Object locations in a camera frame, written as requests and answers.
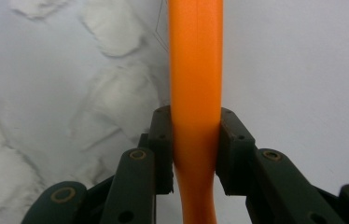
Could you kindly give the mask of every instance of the orange silicone tube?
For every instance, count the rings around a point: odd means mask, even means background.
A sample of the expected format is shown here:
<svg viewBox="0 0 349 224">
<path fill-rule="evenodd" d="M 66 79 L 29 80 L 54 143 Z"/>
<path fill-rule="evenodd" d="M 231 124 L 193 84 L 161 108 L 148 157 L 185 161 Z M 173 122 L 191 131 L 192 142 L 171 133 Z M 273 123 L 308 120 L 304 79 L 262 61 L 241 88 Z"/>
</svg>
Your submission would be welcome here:
<svg viewBox="0 0 349 224">
<path fill-rule="evenodd" d="M 222 18 L 222 0 L 169 0 L 174 166 L 185 224 L 216 223 Z"/>
</svg>

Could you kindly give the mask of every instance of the white background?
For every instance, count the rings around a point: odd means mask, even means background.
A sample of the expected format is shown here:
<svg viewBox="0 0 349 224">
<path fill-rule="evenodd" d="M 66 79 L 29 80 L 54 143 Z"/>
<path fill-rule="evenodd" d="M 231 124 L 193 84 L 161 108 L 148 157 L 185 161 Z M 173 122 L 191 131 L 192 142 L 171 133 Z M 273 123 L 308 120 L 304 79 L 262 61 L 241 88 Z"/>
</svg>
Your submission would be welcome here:
<svg viewBox="0 0 349 224">
<path fill-rule="evenodd" d="M 151 34 L 135 53 L 108 58 L 80 22 L 83 1 L 31 21 L 0 0 L 0 124 L 43 178 L 60 181 L 92 155 L 111 175 L 133 147 L 117 133 L 79 152 L 66 136 L 101 67 L 141 59 L 160 68 L 167 90 L 168 58 L 154 34 L 161 0 L 132 3 Z M 349 183 L 349 1 L 228 0 L 224 31 L 223 106 L 258 147 L 284 152 L 312 184 L 338 194 Z M 218 181 L 215 198 L 219 223 L 250 223 L 244 198 L 226 197 Z M 158 223 L 181 223 L 178 190 L 159 196 Z"/>
</svg>

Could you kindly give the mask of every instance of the black metal bracket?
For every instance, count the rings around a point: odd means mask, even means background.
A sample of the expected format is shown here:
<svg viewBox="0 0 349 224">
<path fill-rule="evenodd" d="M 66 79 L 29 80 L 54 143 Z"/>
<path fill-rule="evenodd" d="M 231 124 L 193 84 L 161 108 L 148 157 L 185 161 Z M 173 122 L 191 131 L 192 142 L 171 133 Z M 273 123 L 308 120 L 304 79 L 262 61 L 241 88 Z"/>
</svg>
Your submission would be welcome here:
<svg viewBox="0 0 349 224">
<path fill-rule="evenodd" d="M 44 191 L 22 224 L 155 223 L 156 195 L 173 191 L 170 106 L 154 112 L 150 132 L 126 151 L 115 176 L 95 187 L 62 182 Z M 216 174 L 227 195 L 246 196 L 253 223 L 349 223 L 349 185 L 339 197 L 311 185 L 291 160 L 256 140 L 230 110 L 221 111 Z"/>
</svg>

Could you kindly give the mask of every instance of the orange object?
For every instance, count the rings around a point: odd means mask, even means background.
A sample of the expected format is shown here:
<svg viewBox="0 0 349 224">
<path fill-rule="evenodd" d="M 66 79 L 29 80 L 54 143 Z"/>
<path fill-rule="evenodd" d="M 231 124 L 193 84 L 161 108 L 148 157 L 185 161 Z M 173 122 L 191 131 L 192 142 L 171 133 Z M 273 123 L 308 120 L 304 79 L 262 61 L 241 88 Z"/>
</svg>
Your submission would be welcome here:
<svg viewBox="0 0 349 224">
<path fill-rule="evenodd" d="M 174 166 L 185 224 L 216 223 L 222 0 L 169 0 Z"/>
</svg>

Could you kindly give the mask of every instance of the orange tube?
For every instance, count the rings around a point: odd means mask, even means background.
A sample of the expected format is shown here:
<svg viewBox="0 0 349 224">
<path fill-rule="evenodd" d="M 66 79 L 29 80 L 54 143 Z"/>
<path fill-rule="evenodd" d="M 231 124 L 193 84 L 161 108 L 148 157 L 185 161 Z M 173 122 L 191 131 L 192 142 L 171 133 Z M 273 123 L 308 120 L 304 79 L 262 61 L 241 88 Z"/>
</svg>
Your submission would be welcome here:
<svg viewBox="0 0 349 224">
<path fill-rule="evenodd" d="M 169 0 L 174 166 L 183 223 L 216 223 L 222 0 Z"/>
</svg>

